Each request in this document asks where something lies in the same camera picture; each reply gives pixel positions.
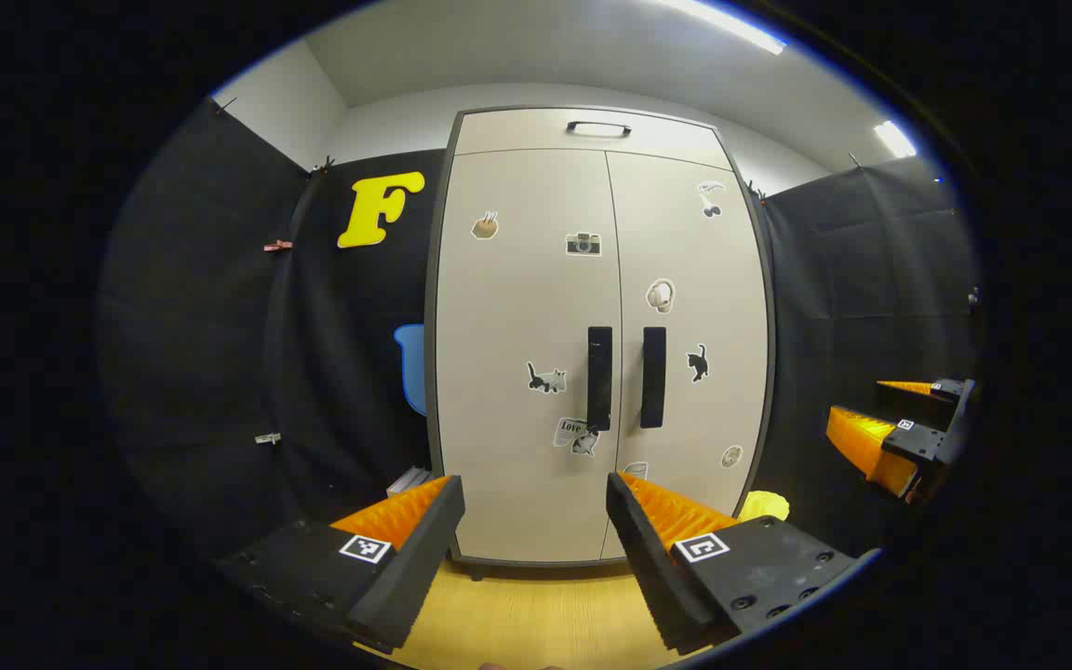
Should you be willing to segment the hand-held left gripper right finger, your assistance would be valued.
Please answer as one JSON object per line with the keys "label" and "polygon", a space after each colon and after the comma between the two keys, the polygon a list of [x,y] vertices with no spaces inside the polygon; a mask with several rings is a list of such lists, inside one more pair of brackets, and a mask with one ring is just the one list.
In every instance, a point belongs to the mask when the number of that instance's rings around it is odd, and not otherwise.
{"label": "hand-held left gripper right finger", "polygon": [[607,513],[664,645],[681,656],[765,636],[881,555],[847,555],[774,515],[736,520],[621,472],[608,475]]}

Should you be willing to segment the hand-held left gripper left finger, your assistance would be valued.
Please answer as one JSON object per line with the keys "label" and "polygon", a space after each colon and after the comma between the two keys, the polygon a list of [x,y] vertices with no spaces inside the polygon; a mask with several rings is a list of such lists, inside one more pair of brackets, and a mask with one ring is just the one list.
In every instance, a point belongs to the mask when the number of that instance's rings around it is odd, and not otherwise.
{"label": "hand-held left gripper left finger", "polygon": [[440,476],[331,523],[292,522],[217,567],[312,635],[391,653],[405,645],[464,512],[461,477]]}

